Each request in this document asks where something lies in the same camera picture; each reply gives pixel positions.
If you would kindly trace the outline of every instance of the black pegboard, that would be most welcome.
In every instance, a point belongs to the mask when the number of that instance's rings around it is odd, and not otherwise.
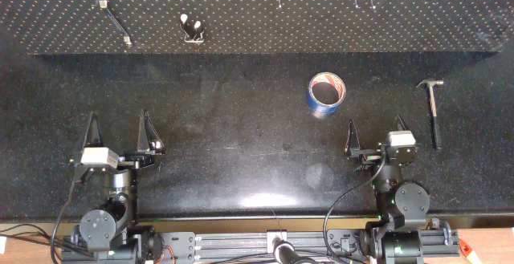
[[[111,0],[134,47],[94,0],[0,0],[0,27],[30,54],[184,53],[181,13],[206,23],[206,53],[498,51],[514,0]]]

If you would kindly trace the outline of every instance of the blue tape roll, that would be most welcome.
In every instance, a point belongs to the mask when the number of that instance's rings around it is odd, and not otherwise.
[[[312,87],[318,83],[329,83],[332,87],[337,90],[338,101],[334,104],[324,104],[320,102],[312,93]],[[331,72],[321,72],[315,75],[311,82],[308,84],[307,91],[307,102],[309,107],[317,112],[321,112],[324,114],[329,114],[337,110],[337,108],[341,105],[346,95],[346,86],[343,80],[334,75]]]

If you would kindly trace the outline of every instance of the claw hammer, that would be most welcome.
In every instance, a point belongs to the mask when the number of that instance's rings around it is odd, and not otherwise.
[[[444,82],[442,80],[425,79],[416,87],[419,87],[422,84],[426,84],[428,87],[428,92],[430,93],[430,110],[432,111],[432,136],[434,137],[434,150],[439,151],[441,150],[441,130],[439,129],[439,124],[437,122],[437,109],[435,108],[434,99],[434,85],[443,85]]]

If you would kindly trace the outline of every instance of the black countertop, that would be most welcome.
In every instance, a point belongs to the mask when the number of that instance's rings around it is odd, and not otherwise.
[[[431,214],[514,212],[512,56],[478,53],[64,55],[3,53],[0,220],[49,221],[66,200],[68,164],[90,111],[115,152],[137,144],[149,110],[167,148],[139,172],[142,220],[320,216],[369,177],[342,157],[348,122],[374,147],[401,114],[418,141],[406,179],[431,192]],[[306,102],[318,72],[339,75],[345,101],[326,119]],[[422,79],[435,88],[443,150],[431,149]],[[67,220],[103,198],[102,176],[76,189]],[[338,213],[376,216],[371,188]]]

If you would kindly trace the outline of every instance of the white paper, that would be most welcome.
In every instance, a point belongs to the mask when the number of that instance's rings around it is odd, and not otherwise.
[[[0,237],[0,254],[4,254],[6,252],[6,242],[7,238]]]

